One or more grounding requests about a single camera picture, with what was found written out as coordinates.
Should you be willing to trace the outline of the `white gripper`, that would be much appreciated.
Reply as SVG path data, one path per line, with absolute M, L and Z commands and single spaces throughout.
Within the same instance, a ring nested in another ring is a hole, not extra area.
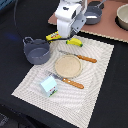
M 71 38 L 81 30 L 86 22 L 86 10 L 87 0 L 60 0 L 55 16 L 62 38 Z

